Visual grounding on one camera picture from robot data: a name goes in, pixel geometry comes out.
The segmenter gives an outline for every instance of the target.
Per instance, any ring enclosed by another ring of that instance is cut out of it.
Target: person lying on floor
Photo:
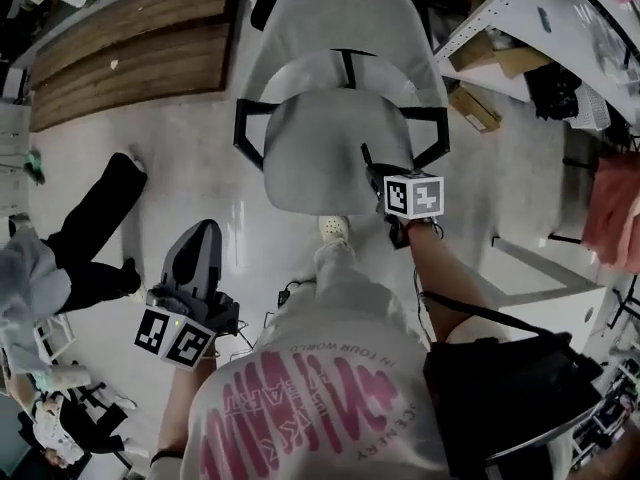
[[[59,313],[132,295],[141,287],[135,261],[122,268],[93,261],[140,197],[147,175],[128,152],[115,153],[102,177],[65,219],[40,240],[20,227],[0,250],[0,346],[11,371],[46,371],[33,326]]]
[[[289,297],[252,353],[216,370],[212,347],[192,372],[175,371],[149,480],[451,478],[424,345],[398,298],[357,270],[348,221],[319,227],[316,283]],[[429,223],[407,235],[425,291],[487,307]],[[429,308],[438,341],[509,339],[489,320]],[[569,473],[570,443],[547,445],[555,480]]]
[[[36,402],[33,435],[46,450],[45,458],[62,468],[74,464],[86,452],[124,451],[148,457],[149,452],[131,439],[123,440],[120,436],[111,435],[126,418],[125,412],[117,404],[112,404],[94,422],[83,406],[59,393]]]

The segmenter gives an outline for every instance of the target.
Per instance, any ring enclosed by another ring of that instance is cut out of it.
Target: chair backrest
[[[411,0],[278,0],[242,98],[260,101],[281,67],[329,49],[382,57],[415,85],[423,106],[446,107],[444,83]]]

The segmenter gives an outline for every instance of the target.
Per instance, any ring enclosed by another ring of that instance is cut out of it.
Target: wooden panel
[[[69,29],[36,57],[31,76],[38,88],[75,62],[142,34],[223,15],[227,0],[120,0]]]
[[[139,101],[222,90],[230,28],[165,31],[77,62],[36,90],[31,130]]]

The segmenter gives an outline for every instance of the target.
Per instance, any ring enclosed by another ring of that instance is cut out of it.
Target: tiled floor
[[[310,273],[312,253],[320,244],[315,218],[272,207],[261,174],[232,146],[232,100],[258,39],[259,34],[245,20],[230,90],[224,98],[204,95],[143,103],[34,134],[32,142],[42,152],[47,183],[30,191],[31,215],[45,237],[59,228],[112,152],[131,146],[146,165],[149,183],[133,218],[98,259],[120,265],[123,256],[142,257],[146,283],[151,286],[159,279],[173,241],[200,219],[217,220],[224,236],[220,288],[240,302],[241,318],[249,323],[246,334],[252,341],[260,333],[265,313],[274,310],[278,291],[292,278]],[[270,88],[273,98],[300,85],[292,82],[299,80],[293,71],[278,75]],[[329,71],[323,73],[316,81],[329,84]],[[393,97],[406,95],[403,84],[388,82]],[[313,84],[313,77],[305,78],[304,83]],[[549,242],[539,248],[540,238],[558,226],[562,207],[573,208],[575,221],[563,229],[579,236],[581,212],[586,208],[586,200],[575,194],[568,201],[563,199],[564,178],[579,175],[562,167],[565,126],[536,119],[532,106],[497,94],[489,97],[504,116],[500,130],[480,135],[452,110],[451,153],[430,167],[446,180],[447,212],[441,224],[447,241],[469,266],[487,275],[495,275],[500,263],[488,250],[489,239],[497,231],[593,280],[613,284],[616,275],[600,269],[597,262],[592,264],[591,254],[579,246]],[[260,142],[261,128],[264,122],[252,124],[252,140]],[[414,132],[418,146],[419,130]],[[588,141],[582,136],[571,140],[583,141],[582,146]],[[409,252],[392,250],[375,215],[353,218],[352,224],[363,271],[393,289],[405,309],[414,312]],[[511,292],[545,287],[545,281],[539,279],[540,286],[532,286],[527,278],[507,281],[502,288]],[[603,327],[609,310],[607,303],[596,330]],[[154,450],[172,368],[133,345],[142,312],[142,306],[119,300],[71,314],[77,342],[64,359],[77,359],[97,379],[139,404],[124,433]],[[589,344],[594,354],[608,350],[610,336],[613,334],[604,339],[595,336],[598,339]],[[223,338],[219,348],[226,361],[246,346],[240,338]]]

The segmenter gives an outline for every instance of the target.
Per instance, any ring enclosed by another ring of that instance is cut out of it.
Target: sticker
[[[467,121],[469,121],[475,127],[476,130],[482,132],[487,129],[487,127],[483,125],[480,122],[480,119],[478,119],[476,116],[469,114],[468,116],[465,116],[465,117],[467,118]]]

